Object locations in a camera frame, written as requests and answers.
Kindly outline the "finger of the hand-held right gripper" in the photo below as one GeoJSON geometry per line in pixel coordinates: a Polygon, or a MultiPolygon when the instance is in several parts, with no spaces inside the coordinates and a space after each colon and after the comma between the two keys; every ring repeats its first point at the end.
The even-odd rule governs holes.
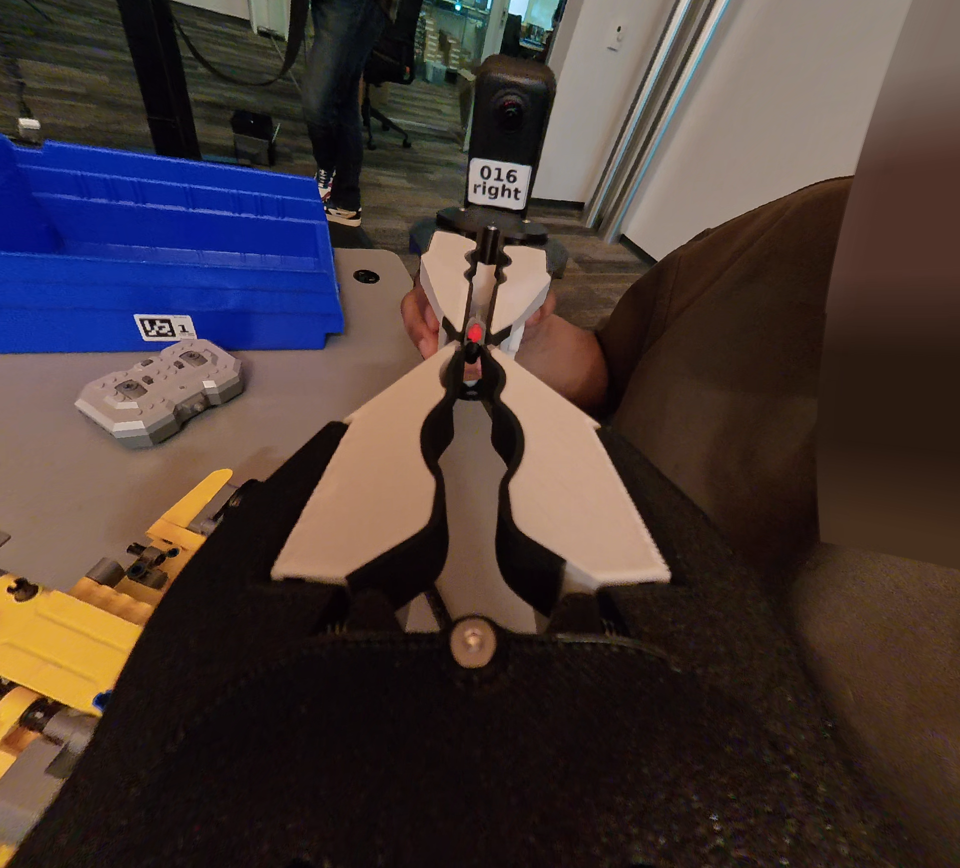
{"type": "Polygon", "coordinates": [[[421,257],[419,278],[439,323],[438,349],[450,340],[462,344],[474,322],[484,329],[484,307],[474,298],[476,251],[469,237],[437,230],[421,257]]]}
{"type": "Polygon", "coordinates": [[[508,245],[500,255],[486,315],[486,343],[516,356],[524,329],[546,302],[551,284],[546,251],[508,245]]]}

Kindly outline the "grey toy remote control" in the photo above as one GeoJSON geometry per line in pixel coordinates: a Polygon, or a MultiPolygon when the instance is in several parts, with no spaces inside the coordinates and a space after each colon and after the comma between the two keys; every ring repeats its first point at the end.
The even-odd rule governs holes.
{"type": "Polygon", "coordinates": [[[127,448],[146,449],[243,389],[239,359],[207,340],[192,340],[90,382],[75,406],[127,448]]]}

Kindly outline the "black office chair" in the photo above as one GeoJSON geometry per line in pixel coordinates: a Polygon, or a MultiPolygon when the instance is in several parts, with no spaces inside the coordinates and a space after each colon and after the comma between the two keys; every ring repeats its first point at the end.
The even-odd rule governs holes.
{"type": "Polygon", "coordinates": [[[366,146],[376,148],[372,119],[381,123],[383,130],[394,130],[402,136],[402,147],[412,145],[409,135],[395,122],[371,105],[371,91],[383,83],[409,85],[416,68],[415,41],[424,0],[399,0],[395,19],[386,27],[377,45],[370,53],[363,77],[362,120],[366,129],[366,146]]]}

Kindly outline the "red black toy axle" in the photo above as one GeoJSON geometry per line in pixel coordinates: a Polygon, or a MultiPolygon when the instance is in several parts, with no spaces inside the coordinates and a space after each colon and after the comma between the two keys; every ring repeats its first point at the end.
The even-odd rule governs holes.
{"type": "Polygon", "coordinates": [[[475,393],[482,377],[484,323],[474,318],[466,324],[462,338],[462,396],[475,393]]]}

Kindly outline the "black metal pole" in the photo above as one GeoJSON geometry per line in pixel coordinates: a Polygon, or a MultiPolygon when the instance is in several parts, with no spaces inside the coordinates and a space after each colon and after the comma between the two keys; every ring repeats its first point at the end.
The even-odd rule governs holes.
{"type": "Polygon", "coordinates": [[[200,161],[201,148],[169,0],[116,0],[160,155],[200,161]]]}

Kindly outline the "blue plastic bin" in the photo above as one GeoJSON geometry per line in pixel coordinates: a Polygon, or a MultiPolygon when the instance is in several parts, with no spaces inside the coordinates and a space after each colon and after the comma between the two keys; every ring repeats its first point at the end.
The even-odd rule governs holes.
{"type": "Polygon", "coordinates": [[[6,137],[1,300],[3,353],[313,349],[345,324],[313,179],[6,137]]]}

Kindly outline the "metal door frame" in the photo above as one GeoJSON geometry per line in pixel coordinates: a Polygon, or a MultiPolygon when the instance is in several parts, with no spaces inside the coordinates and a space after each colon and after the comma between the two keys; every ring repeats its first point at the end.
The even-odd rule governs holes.
{"type": "Polygon", "coordinates": [[[616,243],[642,181],[731,0],[674,0],[597,185],[585,225],[616,243]]]}

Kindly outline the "black box on floor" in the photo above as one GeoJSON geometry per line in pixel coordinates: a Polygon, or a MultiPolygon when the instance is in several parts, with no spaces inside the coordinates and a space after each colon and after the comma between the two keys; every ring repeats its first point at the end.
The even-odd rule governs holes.
{"type": "Polygon", "coordinates": [[[272,167],[277,163],[280,125],[268,114],[236,109],[230,118],[234,157],[240,164],[272,167]]]}

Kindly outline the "yellow toy brick vehicle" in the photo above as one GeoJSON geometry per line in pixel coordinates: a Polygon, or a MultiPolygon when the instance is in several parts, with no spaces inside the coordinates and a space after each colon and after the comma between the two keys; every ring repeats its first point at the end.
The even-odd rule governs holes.
{"type": "Polygon", "coordinates": [[[256,481],[212,472],[128,546],[68,591],[2,571],[1,863],[66,783],[143,627],[164,594],[256,481]]]}

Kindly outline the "person's brown shirt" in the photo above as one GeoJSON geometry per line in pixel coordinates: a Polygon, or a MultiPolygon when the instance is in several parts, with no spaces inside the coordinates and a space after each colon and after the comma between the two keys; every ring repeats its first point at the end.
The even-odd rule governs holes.
{"type": "Polygon", "coordinates": [[[597,333],[611,425],[761,569],[817,538],[825,309],[853,183],[815,183],[696,236],[597,333]]]}

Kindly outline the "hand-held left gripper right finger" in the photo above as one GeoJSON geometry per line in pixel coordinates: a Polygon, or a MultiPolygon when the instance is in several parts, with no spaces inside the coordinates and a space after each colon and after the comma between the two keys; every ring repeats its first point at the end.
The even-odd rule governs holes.
{"type": "Polygon", "coordinates": [[[667,584],[671,572],[598,435],[598,423],[495,347],[506,376],[499,400],[522,429],[509,468],[492,441],[491,416],[471,404],[471,614],[534,632],[534,608],[505,582],[496,555],[505,473],[511,518],[560,561],[559,596],[600,588],[667,584]]]}

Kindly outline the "person's grey trousers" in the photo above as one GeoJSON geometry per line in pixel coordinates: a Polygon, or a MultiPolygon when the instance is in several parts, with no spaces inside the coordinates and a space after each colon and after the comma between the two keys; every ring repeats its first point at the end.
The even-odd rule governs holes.
{"type": "Polygon", "coordinates": [[[807,664],[918,853],[959,864],[959,572],[819,543],[787,592],[807,664]]]}

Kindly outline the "person's right hand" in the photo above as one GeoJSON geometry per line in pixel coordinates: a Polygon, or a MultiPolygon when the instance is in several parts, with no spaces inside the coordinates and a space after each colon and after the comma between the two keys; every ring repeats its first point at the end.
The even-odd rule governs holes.
{"type": "MultiPolygon", "coordinates": [[[[606,405],[608,369],[594,333],[555,315],[553,291],[526,322],[515,360],[551,389],[593,418],[606,405]]],[[[400,303],[406,333],[421,357],[438,350],[440,323],[417,278],[400,303]]]]}

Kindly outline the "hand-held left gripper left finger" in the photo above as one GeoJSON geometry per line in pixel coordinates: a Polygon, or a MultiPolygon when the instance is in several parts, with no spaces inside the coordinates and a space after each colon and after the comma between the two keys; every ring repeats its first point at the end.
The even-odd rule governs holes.
{"type": "Polygon", "coordinates": [[[376,589],[399,609],[438,579],[449,549],[439,459],[453,439],[463,366],[450,344],[346,419],[275,580],[376,589]]]}

